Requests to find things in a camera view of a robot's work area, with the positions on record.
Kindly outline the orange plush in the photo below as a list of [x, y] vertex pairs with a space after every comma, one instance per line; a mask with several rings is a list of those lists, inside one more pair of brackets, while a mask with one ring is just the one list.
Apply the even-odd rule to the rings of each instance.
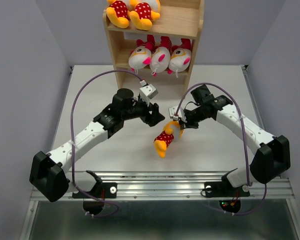
[[160, 158], [166, 157], [168, 147], [181, 138], [183, 131], [178, 121], [170, 121], [163, 127], [162, 132], [153, 141], [154, 149]]
[[130, 25], [128, 13], [131, 5], [129, 0], [108, 0], [106, 15], [110, 22], [118, 28], [126, 29]]

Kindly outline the white pink plush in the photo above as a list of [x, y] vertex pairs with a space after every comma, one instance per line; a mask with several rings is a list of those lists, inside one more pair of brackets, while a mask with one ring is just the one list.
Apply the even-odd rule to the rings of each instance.
[[136, 48], [130, 53], [128, 58], [128, 65], [134, 73], [145, 68], [151, 63], [152, 53], [155, 48], [155, 38], [148, 34], [146, 41], [141, 39], [136, 40]]
[[149, 67], [152, 76], [155, 77], [168, 68], [171, 58], [171, 49], [171, 39], [168, 36], [162, 36], [160, 38], [160, 45], [155, 48], [151, 56]]
[[171, 50], [170, 61], [168, 64], [167, 73], [175, 73], [178, 78], [178, 73], [185, 71], [190, 65], [192, 58], [192, 42], [190, 39], [182, 38], [181, 45], [173, 45]]

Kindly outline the orange plush facing up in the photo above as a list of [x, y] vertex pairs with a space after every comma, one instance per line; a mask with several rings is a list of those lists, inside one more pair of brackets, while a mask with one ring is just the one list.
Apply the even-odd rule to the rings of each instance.
[[132, 6], [129, 18], [138, 30], [150, 30], [153, 22], [161, 17], [159, 0], [130, 0], [129, 3]]

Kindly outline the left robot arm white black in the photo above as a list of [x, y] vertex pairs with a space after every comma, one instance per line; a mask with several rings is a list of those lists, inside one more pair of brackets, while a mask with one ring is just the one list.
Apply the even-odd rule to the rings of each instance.
[[153, 127], [165, 119], [159, 112], [159, 105], [151, 103], [157, 94], [151, 84], [141, 87], [137, 98], [130, 89], [120, 88], [112, 102], [84, 130], [74, 135], [72, 129], [68, 142], [48, 153], [39, 151], [34, 155], [30, 183], [50, 202], [59, 200], [69, 189], [71, 181], [66, 173], [74, 169], [75, 162], [121, 130], [125, 121], [139, 118]]

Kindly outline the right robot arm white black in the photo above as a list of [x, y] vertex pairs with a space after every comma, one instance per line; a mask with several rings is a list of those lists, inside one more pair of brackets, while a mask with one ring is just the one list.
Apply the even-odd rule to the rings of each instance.
[[200, 122], [213, 119], [242, 140], [244, 166], [227, 172], [221, 181], [210, 183], [205, 188], [206, 197], [226, 197], [254, 182], [266, 185], [287, 171], [291, 167], [289, 140], [260, 128], [242, 114], [238, 103], [226, 90], [219, 87], [223, 95], [215, 97], [209, 86], [207, 82], [197, 83], [186, 91], [192, 95], [195, 109], [182, 109], [178, 105], [170, 114], [182, 129], [198, 129]]

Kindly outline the wooden shelf unit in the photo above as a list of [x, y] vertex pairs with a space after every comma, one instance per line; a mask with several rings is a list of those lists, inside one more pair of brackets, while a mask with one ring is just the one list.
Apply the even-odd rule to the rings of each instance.
[[121, 88], [125, 70], [184, 77], [187, 89], [204, 23], [203, 0], [109, 0], [103, 11], [107, 43]]

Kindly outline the aluminium mounting rail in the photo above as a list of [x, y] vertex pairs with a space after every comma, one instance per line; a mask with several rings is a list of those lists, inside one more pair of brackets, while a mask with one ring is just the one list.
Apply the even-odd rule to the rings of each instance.
[[[181, 201], [204, 200], [201, 190], [207, 182], [220, 181], [223, 171], [168, 171], [168, 172], [97, 172], [104, 183], [116, 183], [114, 201]], [[270, 181], [267, 186], [253, 183], [249, 188], [249, 200], [294, 199], [295, 195], [289, 179], [281, 176]]]

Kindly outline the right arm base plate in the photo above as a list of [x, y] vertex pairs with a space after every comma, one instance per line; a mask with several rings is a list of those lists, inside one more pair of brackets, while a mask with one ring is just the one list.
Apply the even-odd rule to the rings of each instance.
[[244, 191], [242, 186], [232, 187], [230, 183], [210, 181], [204, 183], [200, 194], [206, 198], [249, 197], [250, 191]]

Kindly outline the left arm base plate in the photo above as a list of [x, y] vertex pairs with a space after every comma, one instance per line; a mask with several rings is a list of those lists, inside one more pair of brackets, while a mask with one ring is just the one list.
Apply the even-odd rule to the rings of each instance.
[[118, 184], [116, 182], [96, 183], [88, 192], [72, 193], [73, 199], [90, 199], [91, 196], [97, 199], [116, 199]]

